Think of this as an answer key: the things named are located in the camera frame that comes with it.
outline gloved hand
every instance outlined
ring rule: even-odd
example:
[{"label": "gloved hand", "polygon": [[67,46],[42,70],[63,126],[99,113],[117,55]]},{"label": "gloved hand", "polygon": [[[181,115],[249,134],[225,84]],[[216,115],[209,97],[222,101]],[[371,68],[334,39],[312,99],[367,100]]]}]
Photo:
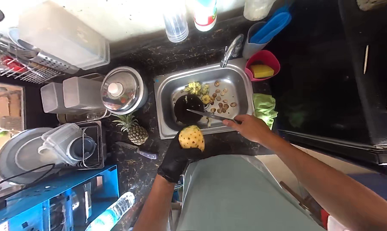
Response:
[{"label": "gloved hand", "polygon": [[158,168],[158,174],[171,183],[177,183],[188,162],[199,160],[202,154],[198,148],[182,148],[179,144],[179,133],[170,143]]}]

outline black bowl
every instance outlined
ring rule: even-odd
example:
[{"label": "black bowl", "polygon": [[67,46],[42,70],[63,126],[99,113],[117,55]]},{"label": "black bowl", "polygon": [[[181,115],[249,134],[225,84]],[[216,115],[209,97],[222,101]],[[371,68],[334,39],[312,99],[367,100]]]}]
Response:
[{"label": "black bowl", "polygon": [[187,94],[179,97],[175,102],[174,113],[176,119],[186,125],[196,124],[202,118],[201,115],[187,111],[186,109],[203,112],[203,103],[196,95]]}]

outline faucet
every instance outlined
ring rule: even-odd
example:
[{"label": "faucet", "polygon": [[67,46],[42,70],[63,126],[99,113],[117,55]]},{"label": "faucet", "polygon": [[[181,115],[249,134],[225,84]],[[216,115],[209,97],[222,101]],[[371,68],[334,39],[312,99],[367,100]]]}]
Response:
[{"label": "faucet", "polygon": [[244,38],[243,34],[240,34],[235,39],[233,39],[229,47],[225,47],[225,56],[221,61],[222,68],[226,67],[227,61],[231,56],[237,57],[239,55],[239,51],[242,48],[243,38]]}]

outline kitchen knife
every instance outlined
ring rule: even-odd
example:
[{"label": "kitchen knife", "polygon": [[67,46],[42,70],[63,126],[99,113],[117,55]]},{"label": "kitchen knife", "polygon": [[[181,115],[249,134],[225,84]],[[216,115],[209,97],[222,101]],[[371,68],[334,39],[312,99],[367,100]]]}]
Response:
[{"label": "kitchen knife", "polygon": [[115,144],[121,146],[121,147],[124,147],[124,148],[129,148],[129,149],[136,149],[136,153],[139,153],[140,155],[143,155],[144,157],[147,157],[149,159],[152,159],[152,160],[156,160],[157,159],[157,155],[154,154],[154,153],[150,153],[150,152],[145,152],[145,151],[141,151],[139,149],[138,146],[135,146],[135,145],[132,145],[132,144],[127,144],[125,142],[115,142]]},{"label": "kitchen knife", "polygon": [[222,117],[222,116],[218,116],[218,115],[214,115],[214,114],[209,113],[209,112],[207,112],[207,111],[200,112],[200,111],[195,111],[195,110],[191,110],[191,109],[187,109],[187,110],[190,111],[190,112],[196,113],[196,114],[198,114],[198,115],[201,115],[201,116],[207,116],[207,117],[209,117],[209,118],[213,118],[213,119],[216,119],[216,120],[220,120],[220,121],[222,121],[222,120],[231,120],[231,121],[233,121],[233,122],[235,122],[235,123],[237,123],[237,124],[242,124],[241,121],[229,119],[229,118]]}]

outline stainless steel sink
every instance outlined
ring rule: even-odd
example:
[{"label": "stainless steel sink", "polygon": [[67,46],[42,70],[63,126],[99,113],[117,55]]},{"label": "stainless steel sink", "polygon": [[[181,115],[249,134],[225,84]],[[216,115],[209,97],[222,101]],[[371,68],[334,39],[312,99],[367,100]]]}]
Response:
[{"label": "stainless steel sink", "polygon": [[[219,114],[216,112],[216,115],[234,118],[239,114],[253,114],[253,90],[251,81],[243,71],[245,65],[246,59],[238,58],[229,60],[225,68],[221,68],[219,63],[216,63],[156,77],[154,80],[154,88],[160,138],[171,139],[175,137],[179,130],[186,126],[176,120],[173,108],[176,100],[180,96],[187,94],[183,89],[190,82],[199,81],[201,84],[209,84],[210,95],[216,89],[228,89],[228,92],[222,96],[222,100],[227,99],[228,104],[235,102],[237,105],[236,107],[230,107],[226,113]],[[220,81],[220,85],[215,87],[214,83],[217,80]],[[210,111],[212,107],[219,108],[219,102],[222,101],[215,100],[215,104],[209,105],[206,110]],[[233,131],[230,127],[223,125],[219,120],[210,119],[210,121],[210,127],[208,127],[205,117],[197,123],[203,134]]]}]

